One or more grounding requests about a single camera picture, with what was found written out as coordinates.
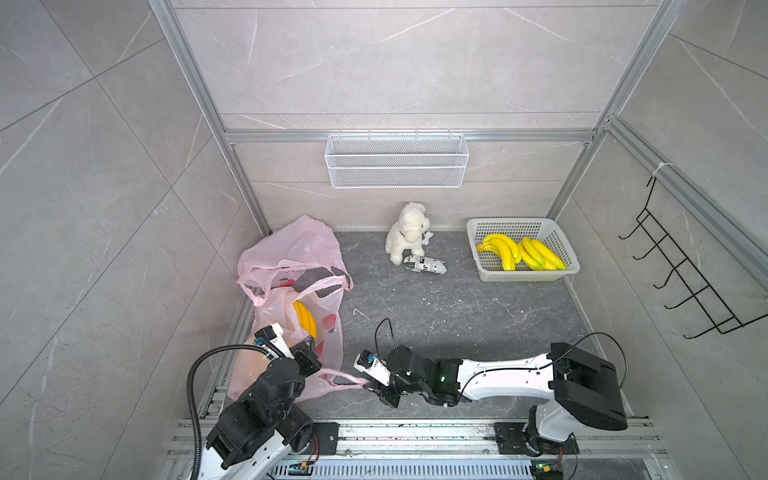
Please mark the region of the orange-yellow banana bunch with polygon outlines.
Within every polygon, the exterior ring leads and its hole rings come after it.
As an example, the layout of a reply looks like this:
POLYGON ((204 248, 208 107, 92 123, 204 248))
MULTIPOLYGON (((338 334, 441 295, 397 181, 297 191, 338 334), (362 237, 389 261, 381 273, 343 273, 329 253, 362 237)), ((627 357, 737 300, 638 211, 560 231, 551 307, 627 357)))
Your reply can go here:
POLYGON ((312 313, 301 301, 294 301, 293 307, 297 314, 300 327, 313 339, 317 339, 317 324, 312 313))

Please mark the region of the plain pink plastic bag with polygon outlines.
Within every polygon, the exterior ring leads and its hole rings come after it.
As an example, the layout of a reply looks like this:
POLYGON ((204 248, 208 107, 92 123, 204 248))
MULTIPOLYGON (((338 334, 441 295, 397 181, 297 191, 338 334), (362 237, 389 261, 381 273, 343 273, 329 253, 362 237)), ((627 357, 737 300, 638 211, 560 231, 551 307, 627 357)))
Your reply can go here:
POLYGON ((238 261, 237 284, 256 307, 263 306, 276 280, 291 273, 323 268, 341 272, 337 279, 345 290, 354 283, 343 263, 333 230, 323 222, 302 215, 276 233, 245 250, 238 261))

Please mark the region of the white plush toy dog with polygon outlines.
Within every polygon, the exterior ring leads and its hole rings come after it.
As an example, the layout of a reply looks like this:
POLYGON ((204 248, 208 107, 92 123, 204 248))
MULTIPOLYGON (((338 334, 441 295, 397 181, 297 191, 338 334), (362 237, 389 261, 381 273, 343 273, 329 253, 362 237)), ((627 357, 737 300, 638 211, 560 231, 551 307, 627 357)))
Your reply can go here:
POLYGON ((407 203, 390 228, 385 241, 385 252, 394 265, 402 264, 405 250, 415 256, 425 255, 423 241, 431 225, 425 212, 426 207, 423 204, 407 203))

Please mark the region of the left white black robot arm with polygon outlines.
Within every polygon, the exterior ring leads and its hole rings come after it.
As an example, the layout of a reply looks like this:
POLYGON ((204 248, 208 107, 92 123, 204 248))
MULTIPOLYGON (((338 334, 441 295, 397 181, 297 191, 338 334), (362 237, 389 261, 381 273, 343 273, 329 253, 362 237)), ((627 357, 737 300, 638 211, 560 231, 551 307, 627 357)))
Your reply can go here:
POLYGON ((320 370, 311 341, 286 353, 269 342, 217 347, 202 354, 187 376, 187 401, 193 429, 191 479, 262 479, 291 452, 302 452, 313 421, 295 401, 307 377, 320 370), (194 398, 196 371, 207 358, 229 350, 272 357, 264 372, 219 416, 203 436, 194 398))

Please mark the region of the yellow-green banana bunch right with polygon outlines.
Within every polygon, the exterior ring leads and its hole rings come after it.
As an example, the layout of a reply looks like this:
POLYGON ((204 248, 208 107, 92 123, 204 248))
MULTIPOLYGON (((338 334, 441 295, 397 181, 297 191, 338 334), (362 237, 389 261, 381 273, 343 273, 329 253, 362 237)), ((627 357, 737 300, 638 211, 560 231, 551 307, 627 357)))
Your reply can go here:
POLYGON ((518 243, 518 247, 522 261, 531 270, 563 271, 566 269, 565 263, 539 240, 524 237, 518 243))

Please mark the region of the yellow-green banana bunch left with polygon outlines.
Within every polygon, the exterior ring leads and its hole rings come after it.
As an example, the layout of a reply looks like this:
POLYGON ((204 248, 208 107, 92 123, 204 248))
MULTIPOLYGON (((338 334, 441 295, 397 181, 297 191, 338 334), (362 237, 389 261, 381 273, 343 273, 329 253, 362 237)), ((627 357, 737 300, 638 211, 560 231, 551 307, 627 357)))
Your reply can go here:
POLYGON ((504 271, 515 271, 516 265, 522 260, 520 248, 510 237, 502 234, 487 235, 480 244, 476 246, 478 253, 494 253, 502 264, 504 271))

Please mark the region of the yellow-green banana bunch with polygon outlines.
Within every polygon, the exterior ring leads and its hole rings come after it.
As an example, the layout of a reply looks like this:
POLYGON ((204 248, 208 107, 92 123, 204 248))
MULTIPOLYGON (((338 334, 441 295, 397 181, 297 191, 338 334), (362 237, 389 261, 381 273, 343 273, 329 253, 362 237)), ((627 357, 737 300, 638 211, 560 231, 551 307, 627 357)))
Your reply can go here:
POLYGON ((524 237, 518 243, 518 247, 522 261, 531 270, 563 271, 566 269, 565 263, 539 240, 524 237))
POLYGON ((478 253, 494 253, 502 264, 504 271, 515 271, 516 265, 522 260, 520 248, 510 237, 502 234, 487 235, 480 244, 476 246, 478 253))

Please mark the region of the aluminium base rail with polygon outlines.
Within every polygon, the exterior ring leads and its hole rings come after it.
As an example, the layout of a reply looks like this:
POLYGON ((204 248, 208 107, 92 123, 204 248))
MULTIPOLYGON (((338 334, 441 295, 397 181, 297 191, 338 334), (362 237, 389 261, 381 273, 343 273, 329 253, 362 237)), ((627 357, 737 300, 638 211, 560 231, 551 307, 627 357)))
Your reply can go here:
POLYGON ((299 453, 270 440, 246 462, 223 469, 202 455, 201 479, 675 479, 652 423, 624 431, 586 429, 540 457, 515 446, 519 420, 321 420, 299 453))

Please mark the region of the pink plastic bag with print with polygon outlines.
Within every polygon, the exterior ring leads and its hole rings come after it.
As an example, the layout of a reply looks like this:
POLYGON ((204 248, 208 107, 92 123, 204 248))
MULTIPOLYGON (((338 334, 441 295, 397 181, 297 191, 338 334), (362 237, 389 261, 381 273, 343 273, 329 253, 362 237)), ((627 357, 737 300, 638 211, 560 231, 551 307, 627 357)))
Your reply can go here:
POLYGON ((317 324, 318 337, 315 352, 321 363, 320 370, 307 378, 300 401, 319 398, 329 393, 361 389, 366 381, 341 371, 344 339, 340 318, 340 305, 346 291, 337 276, 323 268, 291 273, 276 280, 277 288, 270 292, 267 302, 254 310, 252 333, 272 324, 283 329, 283 338, 289 347, 305 338, 312 338, 299 325, 293 307, 301 301, 312 313, 317 324))

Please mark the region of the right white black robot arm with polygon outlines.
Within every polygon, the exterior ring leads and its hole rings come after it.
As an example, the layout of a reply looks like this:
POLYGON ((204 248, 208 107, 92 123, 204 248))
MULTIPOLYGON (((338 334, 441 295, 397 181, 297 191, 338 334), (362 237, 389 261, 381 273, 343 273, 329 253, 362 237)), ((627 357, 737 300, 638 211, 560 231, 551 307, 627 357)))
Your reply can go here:
POLYGON ((430 360, 400 345, 386 359, 362 351, 355 368, 371 377, 368 389, 391 407, 406 394, 443 407, 496 397, 538 399, 525 424, 495 427, 499 440, 532 457, 564 451, 586 428, 628 427, 615 366, 568 343, 554 343, 534 357, 495 362, 430 360))

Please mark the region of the white plastic basket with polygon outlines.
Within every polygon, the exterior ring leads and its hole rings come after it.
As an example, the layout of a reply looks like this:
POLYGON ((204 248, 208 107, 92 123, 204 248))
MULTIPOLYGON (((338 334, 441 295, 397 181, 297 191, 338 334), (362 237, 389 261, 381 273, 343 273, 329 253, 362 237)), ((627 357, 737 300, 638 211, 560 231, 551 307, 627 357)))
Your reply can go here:
POLYGON ((467 233, 484 282, 548 282, 580 271, 575 251, 550 219, 471 219, 467 233))

